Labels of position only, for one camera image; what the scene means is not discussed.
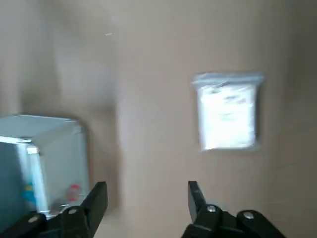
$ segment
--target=plastic bag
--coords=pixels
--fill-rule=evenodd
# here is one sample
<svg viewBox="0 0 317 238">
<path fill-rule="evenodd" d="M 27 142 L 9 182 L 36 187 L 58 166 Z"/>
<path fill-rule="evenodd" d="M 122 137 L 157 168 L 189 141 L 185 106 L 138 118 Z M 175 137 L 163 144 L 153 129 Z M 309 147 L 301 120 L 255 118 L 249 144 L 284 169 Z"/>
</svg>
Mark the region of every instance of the plastic bag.
<svg viewBox="0 0 317 238">
<path fill-rule="evenodd" d="M 204 73 L 195 77 L 203 150 L 255 146 L 256 99 L 263 79 L 258 73 Z"/>
</svg>

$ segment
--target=white packet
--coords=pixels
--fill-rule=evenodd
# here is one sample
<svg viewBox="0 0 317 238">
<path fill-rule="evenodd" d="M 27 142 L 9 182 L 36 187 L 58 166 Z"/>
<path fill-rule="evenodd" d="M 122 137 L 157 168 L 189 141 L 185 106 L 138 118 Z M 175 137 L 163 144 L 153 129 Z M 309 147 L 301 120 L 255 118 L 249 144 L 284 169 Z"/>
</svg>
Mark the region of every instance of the white packet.
<svg viewBox="0 0 317 238">
<path fill-rule="evenodd" d="M 203 150 L 245 149 L 256 144 L 256 100 L 263 79 L 258 73 L 195 77 Z"/>
</svg>

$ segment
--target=white box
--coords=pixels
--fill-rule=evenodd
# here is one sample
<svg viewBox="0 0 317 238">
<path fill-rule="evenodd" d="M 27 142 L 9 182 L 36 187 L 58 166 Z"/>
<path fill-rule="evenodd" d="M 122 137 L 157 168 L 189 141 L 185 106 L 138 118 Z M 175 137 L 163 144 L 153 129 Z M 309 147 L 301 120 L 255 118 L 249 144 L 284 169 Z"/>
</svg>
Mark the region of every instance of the white box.
<svg viewBox="0 0 317 238">
<path fill-rule="evenodd" d="M 89 193 L 85 136 L 73 119 L 0 118 L 0 231 L 31 210 L 48 218 Z"/>
</svg>

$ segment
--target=metal screw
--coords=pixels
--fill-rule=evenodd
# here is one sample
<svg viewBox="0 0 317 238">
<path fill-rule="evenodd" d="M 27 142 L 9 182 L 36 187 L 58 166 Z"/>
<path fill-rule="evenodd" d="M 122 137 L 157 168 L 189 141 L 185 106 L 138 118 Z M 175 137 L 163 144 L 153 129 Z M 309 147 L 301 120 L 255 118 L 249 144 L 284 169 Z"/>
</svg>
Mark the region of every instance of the metal screw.
<svg viewBox="0 0 317 238">
<path fill-rule="evenodd" d="M 243 216 L 249 220 L 254 219 L 254 216 L 251 212 L 245 212 L 243 213 Z"/>
<path fill-rule="evenodd" d="M 38 218 L 39 218 L 39 216 L 38 216 L 38 215 L 35 215 L 34 217 L 31 217 L 31 218 L 28 220 L 28 223 L 35 222 L 35 221 L 38 220 Z"/>
<path fill-rule="evenodd" d="M 209 205 L 209 206 L 207 207 L 207 210 L 208 210 L 209 212 L 215 212 L 215 211 L 216 211 L 216 208 L 215 208 L 215 206 Z"/>
<path fill-rule="evenodd" d="M 69 214 L 69 215 L 72 215 L 72 214 L 74 214 L 74 213 L 76 213 L 76 212 L 77 212 L 76 209 L 71 209 L 71 210 L 68 211 L 68 214 Z"/>
</svg>

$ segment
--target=beige wall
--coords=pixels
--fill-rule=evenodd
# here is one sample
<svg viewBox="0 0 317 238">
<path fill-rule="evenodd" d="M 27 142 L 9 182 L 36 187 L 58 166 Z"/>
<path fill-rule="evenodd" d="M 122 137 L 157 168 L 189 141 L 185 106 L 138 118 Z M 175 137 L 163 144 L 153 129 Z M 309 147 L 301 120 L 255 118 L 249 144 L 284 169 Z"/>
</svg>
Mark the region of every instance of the beige wall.
<svg viewBox="0 0 317 238">
<path fill-rule="evenodd" d="M 187 181 L 236 212 L 265 214 L 289 52 L 289 1 L 111 1 L 118 48 L 123 212 L 131 237 L 179 237 Z M 263 71 L 262 147 L 200 152 L 192 77 Z"/>
<path fill-rule="evenodd" d="M 272 218 L 290 238 L 316 236 L 317 3 L 298 2 L 294 19 L 282 143 L 271 193 Z"/>
<path fill-rule="evenodd" d="M 92 181 L 106 179 L 110 191 L 100 237 L 180 237 L 190 179 L 232 213 L 258 209 L 287 234 L 310 234 L 312 226 L 293 232 L 309 222 L 286 224 L 311 217 L 316 198 L 308 177 L 315 16 L 307 0 L 291 19 L 292 2 L 3 0 L 0 112 L 71 115 L 87 125 Z M 191 80 L 202 71 L 266 74 L 259 150 L 199 150 Z M 297 190 L 308 196 L 301 200 Z M 294 209 L 296 201 L 311 205 Z"/>
</svg>

